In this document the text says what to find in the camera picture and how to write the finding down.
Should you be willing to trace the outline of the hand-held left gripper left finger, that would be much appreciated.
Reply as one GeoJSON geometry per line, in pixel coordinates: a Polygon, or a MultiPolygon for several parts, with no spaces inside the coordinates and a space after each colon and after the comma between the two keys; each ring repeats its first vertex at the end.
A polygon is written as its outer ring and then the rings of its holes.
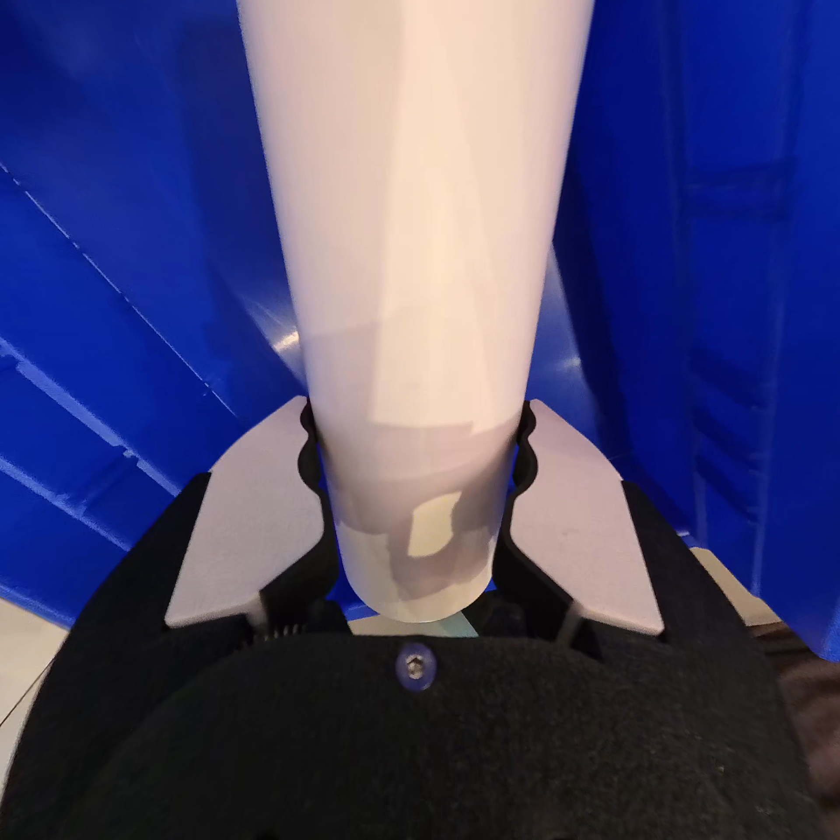
{"type": "Polygon", "coordinates": [[[309,400],[292,397],[213,465],[164,620],[242,616],[258,632],[301,631],[338,581],[309,400]]]}

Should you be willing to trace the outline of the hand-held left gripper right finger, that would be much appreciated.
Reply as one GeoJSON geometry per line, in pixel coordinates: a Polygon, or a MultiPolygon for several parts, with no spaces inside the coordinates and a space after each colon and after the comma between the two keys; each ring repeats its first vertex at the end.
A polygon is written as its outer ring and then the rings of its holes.
{"type": "Polygon", "coordinates": [[[568,644],[583,623],[659,637],[665,623],[623,480],[540,400],[525,402],[492,577],[525,634],[568,644]]]}

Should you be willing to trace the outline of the white bottle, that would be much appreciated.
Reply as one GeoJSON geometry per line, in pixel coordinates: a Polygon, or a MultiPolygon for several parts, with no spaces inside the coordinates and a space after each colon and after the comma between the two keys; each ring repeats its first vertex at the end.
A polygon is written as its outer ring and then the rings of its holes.
{"type": "Polygon", "coordinates": [[[335,531],[405,623],[490,580],[593,2],[238,2],[335,531]]]}

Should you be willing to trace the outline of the blue plastic bin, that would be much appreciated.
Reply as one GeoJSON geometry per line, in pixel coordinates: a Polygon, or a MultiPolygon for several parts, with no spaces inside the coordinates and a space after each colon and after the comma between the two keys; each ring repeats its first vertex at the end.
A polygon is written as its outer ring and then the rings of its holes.
{"type": "MultiPolygon", "coordinates": [[[[527,398],[838,662],[838,2],[596,2],[527,398]]],[[[2,2],[2,598],[305,391],[235,2],[2,2]]]]}

